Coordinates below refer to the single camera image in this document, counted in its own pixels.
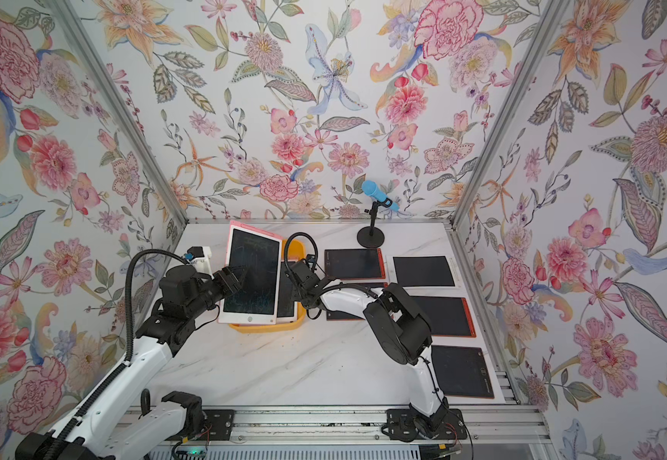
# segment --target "wire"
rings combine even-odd
[[[218,311],[216,312],[216,317],[215,317],[215,318],[211,319],[210,321],[206,321],[206,322],[204,322],[204,323],[201,324],[200,326],[196,327],[195,330],[199,330],[201,327],[203,327],[203,326],[205,326],[205,325],[207,325],[207,324],[209,324],[209,323],[211,323],[211,322],[216,321],[216,320],[219,318],[219,315],[220,315],[220,314],[221,314],[221,309],[219,308]]]

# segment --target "floral wallpaper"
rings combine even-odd
[[[458,231],[566,460],[667,459],[667,1],[573,0]]]
[[[455,210],[541,0],[72,2],[192,219]]]
[[[130,257],[182,231],[105,105],[41,2],[0,2],[0,459],[121,357]],[[140,261],[134,305],[165,266]]]

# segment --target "microphone stand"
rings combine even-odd
[[[375,219],[377,218],[377,209],[382,206],[382,207],[390,207],[393,205],[392,199],[388,198],[386,200],[378,201],[376,199],[372,200],[372,209],[367,210],[365,209],[365,213],[369,213],[370,215],[370,225],[368,227],[364,227],[356,235],[356,241],[357,243],[361,244],[363,247],[366,248],[375,248],[382,246],[384,244],[384,233],[382,233],[382,230],[378,229],[375,227]]]

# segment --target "yellow basket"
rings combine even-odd
[[[300,261],[306,256],[306,248],[302,245],[300,241],[293,241],[290,244],[290,249],[288,251],[288,258],[291,261]],[[241,332],[242,334],[262,334],[265,332],[281,332],[283,330],[293,330],[301,326],[302,320],[306,318],[306,309],[302,307],[300,302],[295,303],[297,305],[297,320],[293,322],[286,322],[280,325],[259,325],[259,326],[241,326],[241,325],[229,325],[232,329]]]

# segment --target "tabletop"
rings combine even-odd
[[[322,257],[326,249],[357,248],[361,223],[261,223],[256,227],[285,238],[295,232],[310,234]],[[385,235],[383,257],[393,255],[448,255],[454,258],[442,223],[378,223]],[[190,224],[177,253],[191,246],[210,246],[212,266],[225,262],[228,223]],[[310,243],[301,240],[307,250]],[[458,286],[413,289],[411,294],[468,297]],[[202,314],[196,324],[215,318],[217,310]],[[504,403],[481,327],[473,317],[476,338],[434,337],[434,345],[481,347],[489,367],[494,399],[453,398],[452,404]],[[243,334],[228,325],[211,323],[194,333],[170,363],[149,383],[153,404],[171,391],[197,394],[204,406],[287,405],[400,405],[409,402],[404,368],[382,351],[366,321],[326,321],[306,318],[291,331]]]

